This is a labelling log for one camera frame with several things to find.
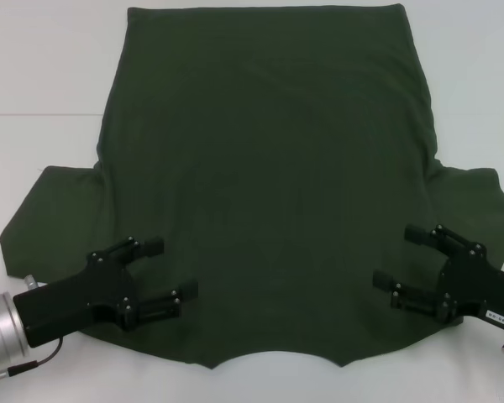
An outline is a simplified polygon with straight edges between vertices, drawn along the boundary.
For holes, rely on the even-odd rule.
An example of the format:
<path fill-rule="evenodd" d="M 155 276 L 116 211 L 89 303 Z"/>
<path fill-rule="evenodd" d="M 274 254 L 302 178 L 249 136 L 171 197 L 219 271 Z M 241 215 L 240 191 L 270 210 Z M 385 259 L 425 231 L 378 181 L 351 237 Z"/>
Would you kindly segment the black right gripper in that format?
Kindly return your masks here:
<path fill-rule="evenodd" d="M 504 272 L 486 259 L 486 247 L 437 225 L 432 230 L 407 225 L 404 239 L 435 249 L 448 259 L 438 276 L 434 291 L 423 290 L 376 270 L 372 285 L 390 295 L 392 309 L 431 317 L 451 325 L 459 317 L 477 317 L 504 327 Z"/>

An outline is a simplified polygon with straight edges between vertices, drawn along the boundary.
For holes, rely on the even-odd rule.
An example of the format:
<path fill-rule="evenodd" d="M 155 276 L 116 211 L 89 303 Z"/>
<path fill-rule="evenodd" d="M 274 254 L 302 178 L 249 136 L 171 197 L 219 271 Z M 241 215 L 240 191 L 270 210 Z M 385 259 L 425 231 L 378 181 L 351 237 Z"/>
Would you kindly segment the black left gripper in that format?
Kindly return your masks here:
<path fill-rule="evenodd" d="M 152 322 L 181 315 L 185 303 L 198 298 L 196 280 L 181 283 L 161 296 L 138 301 L 127 265 L 165 252 L 160 237 L 140 242 L 132 236 L 90 253 L 81 272 L 13 298 L 31 348 L 98 323 L 113 323 L 130 332 Z"/>

